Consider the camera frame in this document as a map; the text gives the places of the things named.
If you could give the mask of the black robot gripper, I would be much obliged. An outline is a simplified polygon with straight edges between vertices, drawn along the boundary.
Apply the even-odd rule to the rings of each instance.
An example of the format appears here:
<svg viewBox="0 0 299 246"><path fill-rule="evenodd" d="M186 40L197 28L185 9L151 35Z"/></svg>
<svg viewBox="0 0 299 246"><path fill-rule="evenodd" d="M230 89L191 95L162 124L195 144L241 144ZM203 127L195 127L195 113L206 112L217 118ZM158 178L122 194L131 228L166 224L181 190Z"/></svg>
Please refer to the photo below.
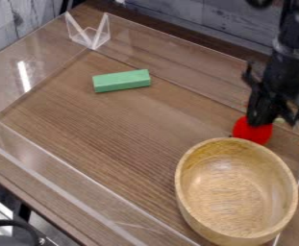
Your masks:
<svg viewBox="0 0 299 246"><path fill-rule="evenodd" d="M242 79L250 87L249 124L273 124L281 115L294 127L299 121L299 53L274 50L263 69L255 62L247 63Z"/></svg>

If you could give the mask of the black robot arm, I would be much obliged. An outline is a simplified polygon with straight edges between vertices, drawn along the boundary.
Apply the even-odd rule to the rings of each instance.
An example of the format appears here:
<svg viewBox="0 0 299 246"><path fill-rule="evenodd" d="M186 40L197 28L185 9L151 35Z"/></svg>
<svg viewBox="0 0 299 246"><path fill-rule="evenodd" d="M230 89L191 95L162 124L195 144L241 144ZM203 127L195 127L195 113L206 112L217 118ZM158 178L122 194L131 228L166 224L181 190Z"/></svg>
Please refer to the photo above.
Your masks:
<svg viewBox="0 0 299 246"><path fill-rule="evenodd" d="M249 124L259 127L281 117L294 126L299 121L299 0L283 0L279 32L259 79L253 76L251 70L250 62L242 74L251 89Z"/></svg>

